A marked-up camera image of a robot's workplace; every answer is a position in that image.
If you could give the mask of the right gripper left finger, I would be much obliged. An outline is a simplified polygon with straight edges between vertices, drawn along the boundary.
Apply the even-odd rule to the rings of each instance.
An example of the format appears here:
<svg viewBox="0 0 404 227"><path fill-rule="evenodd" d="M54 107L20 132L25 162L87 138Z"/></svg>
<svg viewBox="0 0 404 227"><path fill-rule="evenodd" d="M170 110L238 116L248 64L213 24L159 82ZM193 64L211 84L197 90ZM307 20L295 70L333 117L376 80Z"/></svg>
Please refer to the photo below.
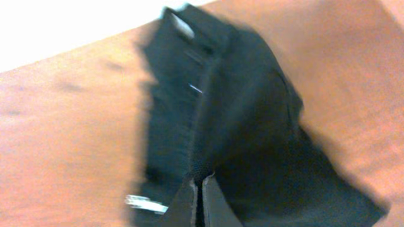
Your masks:
<svg viewBox="0 0 404 227"><path fill-rule="evenodd" d="M159 227L195 227L198 187L193 179L184 182L167 212L158 220Z"/></svg>

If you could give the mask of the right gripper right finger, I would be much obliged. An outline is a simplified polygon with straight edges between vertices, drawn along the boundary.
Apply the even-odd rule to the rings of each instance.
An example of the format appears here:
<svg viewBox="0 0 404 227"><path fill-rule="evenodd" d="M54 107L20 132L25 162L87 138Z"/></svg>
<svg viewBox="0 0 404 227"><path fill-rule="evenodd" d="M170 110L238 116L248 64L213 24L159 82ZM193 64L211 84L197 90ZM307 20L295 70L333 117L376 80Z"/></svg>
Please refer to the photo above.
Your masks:
<svg viewBox="0 0 404 227"><path fill-rule="evenodd" d="M242 227L227 203L214 175L203 180L203 213L206 227Z"/></svg>

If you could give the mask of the black t-shirt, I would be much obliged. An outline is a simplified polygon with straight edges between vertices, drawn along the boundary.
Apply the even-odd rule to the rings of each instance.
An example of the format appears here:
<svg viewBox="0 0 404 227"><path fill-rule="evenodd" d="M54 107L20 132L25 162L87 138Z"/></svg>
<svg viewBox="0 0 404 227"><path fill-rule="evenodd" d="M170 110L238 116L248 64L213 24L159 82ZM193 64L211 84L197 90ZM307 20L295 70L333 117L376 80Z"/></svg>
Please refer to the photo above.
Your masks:
<svg viewBox="0 0 404 227"><path fill-rule="evenodd" d="M165 8L142 48L149 92L145 181L131 224L157 226L181 185L214 175L242 226L372 226L388 208L339 176L299 123L302 100L266 42L190 4Z"/></svg>

